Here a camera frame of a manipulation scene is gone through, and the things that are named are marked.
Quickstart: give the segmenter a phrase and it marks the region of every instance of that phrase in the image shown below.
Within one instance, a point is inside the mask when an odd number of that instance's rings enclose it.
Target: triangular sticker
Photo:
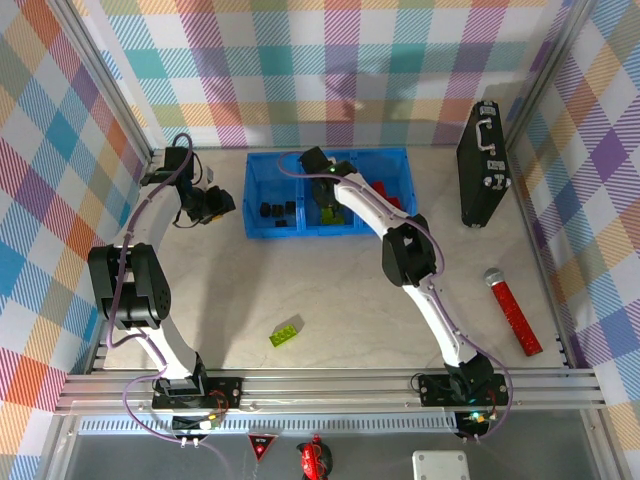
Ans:
[[[262,457],[264,457],[264,454],[267,453],[267,450],[276,438],[278,438],[277,435],[258,435],[254,433],[249,434],[249,441],[251,442],[253,453],[256,454],[256,459],[258,461],[262,460]]]

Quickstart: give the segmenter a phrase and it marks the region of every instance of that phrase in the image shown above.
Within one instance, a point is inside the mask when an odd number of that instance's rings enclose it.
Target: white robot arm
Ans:
[[[429,325],[457,398],[473,402],[484,396],[493,367],[461,334],[438,298],[431,281],[437,271],[436,255],[424,217],[419,214],[410,217],[395,208],[353,165],[330,161],[318,147],[304,152],[300,162],[306,172],[302,176],[311,178],[319,207],[350,208],[382,240],[382,269],[391,283],[407,292]]]
[[[362,218],[380,240],[384,239],[390,229],[402,227],[405,223],[403,219],[409,215],[387,202],[371,188],[360,173],[350,173],[345,176],[345,179],[357,184],[359,188],[353,187],[350,183],[337,183],[334,186],[336,200]],[[378,202],[386,204],[385,206],[393,212],[393,216],[383,211]],[[411,284],[402,285],[402,289],[416,303],[436,337],[444,362],[457,367],[461,363],[469,362],[477,352],[451,330],[445,321],[444,312],[434,301],[432,288],[426,279],[417,287]]]
[[[172,155],[184,158],[185,153],[178,151]],[[410,217],[395,208],[369,186],[352,165],[330,162],[317,147],[305,152],[301,162],[308,174],[324,175],[324,178],[312,180],[314,198],[321,207],[340,204],[350,208],[382,240],[383,270],[394,285],[407,292],[424,316],[440,346],[451,387],[458,398],[471,402],[484,395],[484,387],[493,376],[493,367],[484,355],[465,341],[437,299],[430,278],[436,272],[434,249],[421,233],[421,230],[428,231],[426,220],[421,215]],[[160,174],[155,181],[162,180]],[[150,188],[142,188],[141,199]],[[211,379],[207,379],[199,355],[185,343],[169,315],[170,288],[156,253],[169,223],[181,210],[196,223],[203,219],[202,223],[208,223],[233,209],[235,205],[227,192],[218,187],[207,191],[194,188],[189,176],[181,174],[173,185],[166,186],[153,198],[138,218],[135,236],[128,249],[128,278],[115,325],[127,334],[140,334],[137,338],[143,348],[158,369],[164,369],[162,378],[154,386],[156,391],[174,399],[195,399],[192,403],[187,402],[189,406],[198,406],[197,399],[206,399],[208,389],[213,387],[209,385]],[[89,254],[96,304],[105,318],[109,316],[113,301],[115,272],[124,235],[123,229],[112,245],[95,247]]]

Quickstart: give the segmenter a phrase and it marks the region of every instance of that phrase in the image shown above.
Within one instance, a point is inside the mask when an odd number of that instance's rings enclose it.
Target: red glitter handle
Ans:
[[[496,283],[491,287],[491,290],[493,290],[493,294],[496,296],[513,332],[516,334],[524,353],[528,357],[540,353],[542,346],[533,330],[531,330],[529,322],[527,322],[522,310],[520,310],[520,306],[506,282]]]

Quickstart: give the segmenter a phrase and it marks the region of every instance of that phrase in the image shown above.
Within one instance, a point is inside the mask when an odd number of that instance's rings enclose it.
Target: plaid wall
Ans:
[[[640,1],[600,0],[516,154],[562,321],[640,478]]]
[[[32,478],[143,163],[45,0],[0,2],[0,479]]]
[[[152,144],[285,147],[456,144],[483,97],[512,120],[573,0],[75,2]]]

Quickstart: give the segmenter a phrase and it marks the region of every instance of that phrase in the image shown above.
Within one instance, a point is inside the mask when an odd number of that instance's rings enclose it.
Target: white floor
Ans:
[[[208,226],[170,227],[160,261],[172,317],[205,365],[215,367],[440,367],[438,345],[417,308],[380,266],[377,237],[249,240],[242,220],[247,151],[200,152],[238,209]],[[510,367],[558,367],[555,325],[515,192],[487,228],[460,221],[452,148],[409,149],[419,211],[442,244],[440,281],[463,329]],[[483,281],[501,268],[544,352],[526,357]],[[287,323],[299,334],[274,348]],[[109,352],[107,368],[151,367],[132,342]]]

